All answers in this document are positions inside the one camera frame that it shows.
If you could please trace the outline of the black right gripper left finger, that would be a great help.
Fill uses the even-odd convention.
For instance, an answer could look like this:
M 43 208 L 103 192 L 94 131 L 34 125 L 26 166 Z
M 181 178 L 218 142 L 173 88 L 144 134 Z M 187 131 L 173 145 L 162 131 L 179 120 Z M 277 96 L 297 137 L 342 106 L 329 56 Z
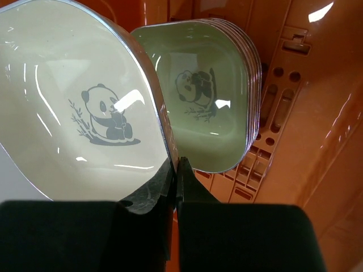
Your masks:
M 156 174 L 120 201 L 6 201 L 2 271 L 165 271 L 174 171 Z

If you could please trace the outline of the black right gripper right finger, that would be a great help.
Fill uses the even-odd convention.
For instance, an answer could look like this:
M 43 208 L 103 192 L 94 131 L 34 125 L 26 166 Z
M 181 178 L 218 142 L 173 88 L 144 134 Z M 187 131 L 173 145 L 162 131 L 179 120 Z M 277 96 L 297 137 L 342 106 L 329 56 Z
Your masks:
M 296 205 L 221 203 L 179 161 L 181 271 L 326 271 L 313 225 Z

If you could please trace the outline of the cream panda plate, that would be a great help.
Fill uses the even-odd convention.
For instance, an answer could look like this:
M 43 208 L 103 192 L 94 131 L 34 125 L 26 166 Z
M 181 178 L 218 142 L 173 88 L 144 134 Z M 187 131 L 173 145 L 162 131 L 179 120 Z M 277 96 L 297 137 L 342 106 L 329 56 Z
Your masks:
M 1 8 L 1 147 L 53 201 L 118 201 L 178 164 L 150 58 L 76 1 Z

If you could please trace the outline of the green panda plate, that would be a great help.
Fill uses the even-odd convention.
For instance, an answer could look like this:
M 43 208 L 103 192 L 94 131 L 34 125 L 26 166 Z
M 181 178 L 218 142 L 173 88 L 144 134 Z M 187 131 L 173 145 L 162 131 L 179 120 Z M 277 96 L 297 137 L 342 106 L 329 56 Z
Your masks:
M 220 18 L 139 27 L 132 36 L 157 73 L 179 156 L 226 172 L 259 132 L 262 68 L 252 40 Z

